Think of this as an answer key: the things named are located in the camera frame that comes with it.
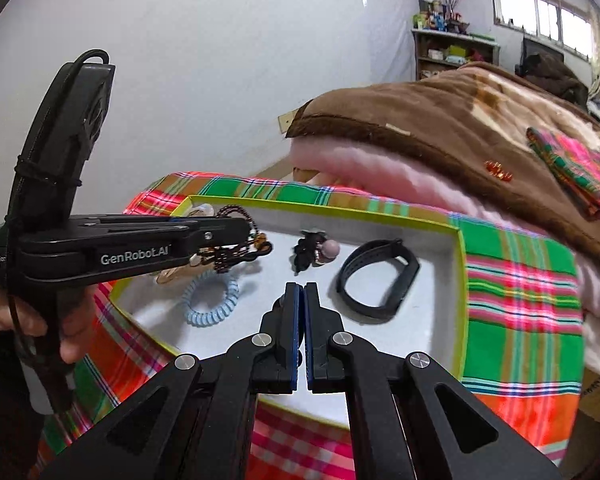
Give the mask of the window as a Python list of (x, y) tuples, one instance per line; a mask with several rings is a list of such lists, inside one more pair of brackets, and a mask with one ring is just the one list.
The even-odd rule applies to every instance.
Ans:
[(591, 62), (595, 41), (590, 14), (564, 0), (493, 0), (497, 25), (548, 40)]

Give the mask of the wall socket plate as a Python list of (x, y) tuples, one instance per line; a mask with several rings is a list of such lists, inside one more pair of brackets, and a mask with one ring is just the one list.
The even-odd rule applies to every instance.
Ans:
[(287, 131), (290, 128), (292, 122), (294, 121), (294, 118), (296, 117), (297, 113), (298, 113), (298, 108), (296, 108), (295, 110), (291, 110), (290, 112), (287, 112), (283, 115), (279, 115), (277, 117), (278, 128), (279, 128), (279, 132), (281, 134), (287, 133)]

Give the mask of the wooden shelf unit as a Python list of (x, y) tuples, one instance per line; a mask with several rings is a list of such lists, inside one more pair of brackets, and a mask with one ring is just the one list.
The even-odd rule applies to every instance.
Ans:
[(470, 62), (500, 64), (500, 45), (471, 35), (412, 30), (415, 49), (415, 79), (422, 80)]

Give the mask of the brown fleece blanket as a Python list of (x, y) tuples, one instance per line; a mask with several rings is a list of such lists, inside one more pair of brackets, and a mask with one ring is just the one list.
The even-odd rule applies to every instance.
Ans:
[[(581, 214), (530, 148), (528, 128), (563, 133), (600, 152), (600, 122), (483, 62), (416, 82), (327, 92), (298, 110), (287, 136), (361, 142), (421, 162), (600, 264), (600, 220)], [(492, 177), (487, 160), (500, 162), (513, 180)]]

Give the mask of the colourful plaid cloth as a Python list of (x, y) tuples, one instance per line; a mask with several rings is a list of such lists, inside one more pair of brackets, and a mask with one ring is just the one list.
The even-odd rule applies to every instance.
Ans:
[[(190, 196), (357, 209), (457, 228), (464, 240), (468, 299), (463, 384), (550, 460), (564, 457), (584, 369), (576, 264), (565, 246), (350, 184), (314, 186), (201, 172), (176, 172), (151, 183), (126, 212), (167, 216)], [(172, 358), (114, 306), (111, 289), (106, 283), (95, 292), (95, 339), (76, 366), (76, 402), (66, 418), (46, 420), (32, 478)]]

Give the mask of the yellow-green cardboard box tray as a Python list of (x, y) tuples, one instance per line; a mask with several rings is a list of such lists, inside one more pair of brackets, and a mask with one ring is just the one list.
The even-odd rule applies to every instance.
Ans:
[[(241, 200), (240, 206), (265, 232), (273, 251), (255, 262), (233, 268), (239, 297), (227, 320), (211, 327), (186, 323), (178, 302), (190, 282), (188, 278), (177, 278), (164, 285), (158, 284), (151, 274), (118, 281), (110, 294), (114, 306), (170, 352), (188, 352), (207, 359), (254, 333), (262, 315), (283, 295), (287, 283), (314, 282), (322, 306), (339, 312), (348, 332), (394, 356), (426, 352), (452, 375), (460, 377), (466, 353), (468, 307), (464, 240), (455, 226), (265, 200)], [(310, 229), (321, 230), (336, 240), (340, 254), (332, 263), (294, 273), (292, 248), (302, 231)], [(368, 320), (352, 312), (336, 293), (336, 276), (344, 260), (370, 240), (402, 240), (420, 263), (398, 313), (387, 322)]]

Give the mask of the black hair tie pink ball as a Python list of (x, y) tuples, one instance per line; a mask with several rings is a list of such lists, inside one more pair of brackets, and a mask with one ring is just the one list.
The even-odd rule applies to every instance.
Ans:
[(299, 274), (312, 266), (324, 266), (335, 261), (339, 254), (340, 244), (328, 237), (324, 231), (302, 230), (301, 237), (294, 245), (292, 270)]

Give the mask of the cardboard box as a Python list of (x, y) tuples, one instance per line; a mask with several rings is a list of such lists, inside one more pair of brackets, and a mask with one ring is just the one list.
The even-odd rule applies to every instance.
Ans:
[(564, 479), (600, 479), (600, 375), (588, 368), (583, 376), (576, 421), (559, 471)]

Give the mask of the dark jacket on chair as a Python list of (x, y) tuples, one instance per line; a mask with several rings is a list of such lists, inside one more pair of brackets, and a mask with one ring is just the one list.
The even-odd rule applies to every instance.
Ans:
[(515, 74), (571, 104), (588, 108), (588, 87), (564, 63), (562, 52), (524, 38)]

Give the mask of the red bead ornament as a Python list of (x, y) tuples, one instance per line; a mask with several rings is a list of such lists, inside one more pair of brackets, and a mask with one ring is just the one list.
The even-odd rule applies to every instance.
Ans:
[(510, 182), (513, 180), (513, 174), (506, 171), (500, 162), (494, 162), (494, 160), (487, 160), (484, 163), (484, 169), (494, 178), (502, 182)]

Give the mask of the translucent beige hair claw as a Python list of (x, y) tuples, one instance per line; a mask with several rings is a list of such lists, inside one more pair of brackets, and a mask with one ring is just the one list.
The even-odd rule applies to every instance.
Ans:
[[(189, 204), (182, 210), (182, 215), (185, 217), (213, 217), (215, 215), (214, 208), (207, 203)], [(201, 256), (191, 256), (186, 264), (162, 270), (156, 274), (156, 283), (158, 285), (166, 285), (181, 278), (194, 278), (210, 266), (201, 262)]]

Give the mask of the folded plaid cloth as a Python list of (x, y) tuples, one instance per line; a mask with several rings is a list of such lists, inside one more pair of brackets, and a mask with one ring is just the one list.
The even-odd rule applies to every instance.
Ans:
[(528, 128), (528, 144), (590, 221), (600, 220), (600, 152), (563, 133)]

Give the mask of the black smart band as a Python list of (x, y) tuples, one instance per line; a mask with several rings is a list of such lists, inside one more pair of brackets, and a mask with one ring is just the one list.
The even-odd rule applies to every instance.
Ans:
[(341, 301), (364, 318), (386, 322), (396, 316), (420, 264), (400, 240), (371, 240), (351, 252), (336, 277)]

